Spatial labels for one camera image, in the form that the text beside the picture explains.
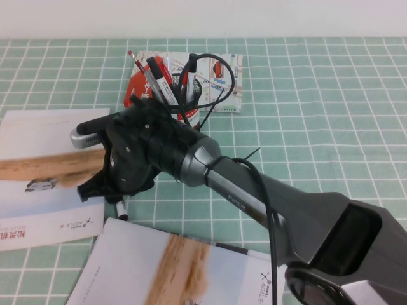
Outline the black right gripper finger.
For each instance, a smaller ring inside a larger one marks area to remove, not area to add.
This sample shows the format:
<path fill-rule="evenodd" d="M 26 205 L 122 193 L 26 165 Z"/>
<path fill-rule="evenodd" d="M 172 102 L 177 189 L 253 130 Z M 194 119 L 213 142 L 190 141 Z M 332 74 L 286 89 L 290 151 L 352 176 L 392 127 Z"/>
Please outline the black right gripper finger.
<path fill-rule="evenodd" d="M 77 187 L 77 192 L 82 202 L 90 198 L 106 197 L 110 193 L 110 188 L 106 180 L 106 173 L 101 170 L 92 178 Z"/>
<path fill-rule="evenodd" d="M 148 179 L 143 185 L 132 191 L 113 191 L 111 194 L 105 196 L 105 201 L 109 204 L 116 204 L 124 200 L 125 196 L 135 196 L 138 193 L 147 191 L 154 186 L 154 179 Z"/>

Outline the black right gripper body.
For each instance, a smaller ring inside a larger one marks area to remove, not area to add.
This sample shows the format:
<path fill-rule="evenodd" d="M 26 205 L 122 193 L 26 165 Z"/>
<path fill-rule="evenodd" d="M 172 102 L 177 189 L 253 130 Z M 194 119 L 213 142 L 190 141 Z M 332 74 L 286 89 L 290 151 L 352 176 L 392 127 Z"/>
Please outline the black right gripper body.
<path fill-rule="evenodd" d="M 106 180 L 113 191 L 132 191 L 165 172 L 178 176 L 178 123 L 151 98 L 133 104 L 106 125 Z"/>

